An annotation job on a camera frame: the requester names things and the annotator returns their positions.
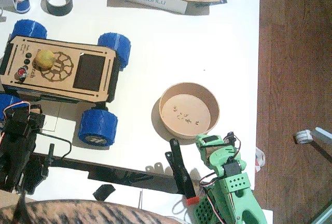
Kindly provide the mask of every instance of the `red button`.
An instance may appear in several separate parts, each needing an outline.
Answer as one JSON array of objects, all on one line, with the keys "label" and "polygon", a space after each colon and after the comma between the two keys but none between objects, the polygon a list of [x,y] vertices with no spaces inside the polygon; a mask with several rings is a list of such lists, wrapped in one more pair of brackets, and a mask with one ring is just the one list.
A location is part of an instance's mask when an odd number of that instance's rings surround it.
[{"label": "red button", "polygon": [[17,74],[18,76],[23,76],[24,74],[26,74],[25,68],[19,68],[19,70],[17,70]]}]

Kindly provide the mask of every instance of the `wooden bowl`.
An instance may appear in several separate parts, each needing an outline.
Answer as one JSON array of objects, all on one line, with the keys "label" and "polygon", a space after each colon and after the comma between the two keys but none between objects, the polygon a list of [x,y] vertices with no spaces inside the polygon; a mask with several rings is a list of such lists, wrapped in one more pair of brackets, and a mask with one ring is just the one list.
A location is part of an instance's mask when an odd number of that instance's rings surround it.
[{"label": "wooden bowl", "polygon": [[196,83],[175,84],[159,101],[159,114],[166,129],[183,139],[208,133],[218,123],[219,113],[215,96]]}]

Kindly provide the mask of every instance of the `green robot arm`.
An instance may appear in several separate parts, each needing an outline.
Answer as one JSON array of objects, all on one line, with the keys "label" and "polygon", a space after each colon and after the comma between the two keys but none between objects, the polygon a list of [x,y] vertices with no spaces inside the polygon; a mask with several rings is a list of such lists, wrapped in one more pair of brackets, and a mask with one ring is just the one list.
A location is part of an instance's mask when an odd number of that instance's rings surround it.
[{"label": "green robot arm", "polygon": [[226,224],[242,224],[244,221],[246,224],[267,223],[250,189],[249,178],[242,173],[246,163],[241,160],[235,141],[233,133],[228,133],[225,139],[218,135],[201,134],[196,137],[201,159],[217,175],[214,183],[206,186],[207,194],[195,209],[197,223],[217,223],[217,215]]}]

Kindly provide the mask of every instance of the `red tip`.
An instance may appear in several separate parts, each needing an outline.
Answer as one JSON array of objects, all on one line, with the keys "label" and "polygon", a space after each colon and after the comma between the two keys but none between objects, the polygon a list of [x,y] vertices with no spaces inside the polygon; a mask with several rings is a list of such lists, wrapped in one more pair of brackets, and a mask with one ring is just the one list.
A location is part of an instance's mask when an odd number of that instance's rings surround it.
[{"label": "red tip", "polygon": [[187,206],[199,203],[199,197],[192,197],[187,199]]}]

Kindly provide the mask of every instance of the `yellow ball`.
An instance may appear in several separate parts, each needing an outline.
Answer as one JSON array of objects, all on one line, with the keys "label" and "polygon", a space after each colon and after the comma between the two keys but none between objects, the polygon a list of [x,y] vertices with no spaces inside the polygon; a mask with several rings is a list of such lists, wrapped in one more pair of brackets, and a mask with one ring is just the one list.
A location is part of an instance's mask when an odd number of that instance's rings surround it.
[{"label": "yellow ball", "polygon": [[35,62],[38,67],[43,69],[50,69],[53,67],[56,58],[52,51],[50,50],[41,50],[38,51]]}]

